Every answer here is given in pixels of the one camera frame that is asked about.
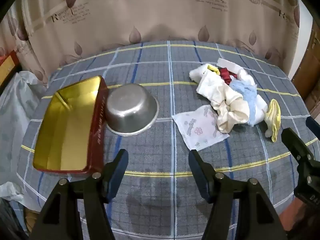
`light blue cloth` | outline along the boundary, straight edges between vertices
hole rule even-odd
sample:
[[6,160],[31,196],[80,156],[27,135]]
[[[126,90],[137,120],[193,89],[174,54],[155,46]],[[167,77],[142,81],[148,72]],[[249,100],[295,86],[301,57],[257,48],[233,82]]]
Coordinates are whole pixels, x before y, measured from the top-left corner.
[[257,97],[257,87],[249,85],[243,81],[234,79],[229,85],[234,91],[243,95],[243,100],[248,102],[250,115],[248,120],[248,125],[253,127],[253,122],[256,115],[256,97]]

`rectangular metal tray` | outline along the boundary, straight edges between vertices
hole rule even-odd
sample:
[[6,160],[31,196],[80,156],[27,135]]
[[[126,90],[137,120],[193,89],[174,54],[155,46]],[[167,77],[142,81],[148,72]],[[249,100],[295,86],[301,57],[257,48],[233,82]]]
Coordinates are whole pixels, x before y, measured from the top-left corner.
[[58,90],[39,130],[33,167],[59,173],[101,171],[107,97],[101,76]]

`metal bolt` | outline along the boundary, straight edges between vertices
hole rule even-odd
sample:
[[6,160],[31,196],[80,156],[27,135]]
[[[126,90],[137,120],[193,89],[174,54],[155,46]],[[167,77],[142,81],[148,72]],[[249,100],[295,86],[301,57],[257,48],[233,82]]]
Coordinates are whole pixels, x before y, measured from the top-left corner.
[[100,173],[100,172],[95,172],[94,174],[92,174],[92,177],[93,177],[94,179],[98,179],[98,178],[101,177],[101,173]]
[[224,174],[221,172],[216,173],[216,178],[217,179],[223,179],[224,178]]
[[249,179],[250,183],[252,183],[253,185],[257,185],[258,184],[258,180],[256,178],[251,178]]
[[65,179],[65,178],[59,180],[59,184],[60,184],[60,185],[65,185],[67,182],[68,182],[68,181],[67,181],[67,179]]

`upside-down stainless steel bowl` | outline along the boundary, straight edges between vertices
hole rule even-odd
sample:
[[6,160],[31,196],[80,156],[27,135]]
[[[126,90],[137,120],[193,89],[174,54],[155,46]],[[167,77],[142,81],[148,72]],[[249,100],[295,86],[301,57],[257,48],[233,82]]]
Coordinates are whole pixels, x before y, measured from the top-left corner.
[[106,103],[107,127],[121,136],[147,130],[156,121],[158,113],[158,100],[138,84],[116,88]]

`tablecloth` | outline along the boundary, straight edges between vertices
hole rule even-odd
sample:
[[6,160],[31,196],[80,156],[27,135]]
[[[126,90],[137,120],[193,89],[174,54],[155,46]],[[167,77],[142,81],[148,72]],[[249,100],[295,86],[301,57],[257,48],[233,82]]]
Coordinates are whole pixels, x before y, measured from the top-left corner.
[[[196,93],[189,71],[201,64],[215,64],[225,58],[244,67],[258,85],[258,94],[269,103],[276,99],[281,108],[277,142],[265,138],[264,122],[250,127],[236,125],[230,137],[199,152],[217,171],[238,180],[255,177],[280,213],[293,199],[297,184],[297,163],[281,142],[281,132],[291,127],[320,158],[317,138],[305,125],[309,112],[287,76],[265,59],[248,51],[215,43],[161,41],[135,44],[82,59],[55,71],[49,87],[31,120],[21,146],[17,175],[21,184],[42,207],[62,177],[32,167],[37,133],[50,98],[60,88],[101,75],[112,91],[125,83],[139,83],[160,103],[156,123],[144,133],[121,137],[105,132],[104,161],[113,160],[119,149],[129,152],[129,165],[119,192],[106,205],[116,239],[200,239],[211,205],[200,196],[188,165],[188,149],[171,116],[193,111],[209,101]],[[229,239],[237,225],[238,202],[232,209]],[[88,239],[84,206],[79,211]]]

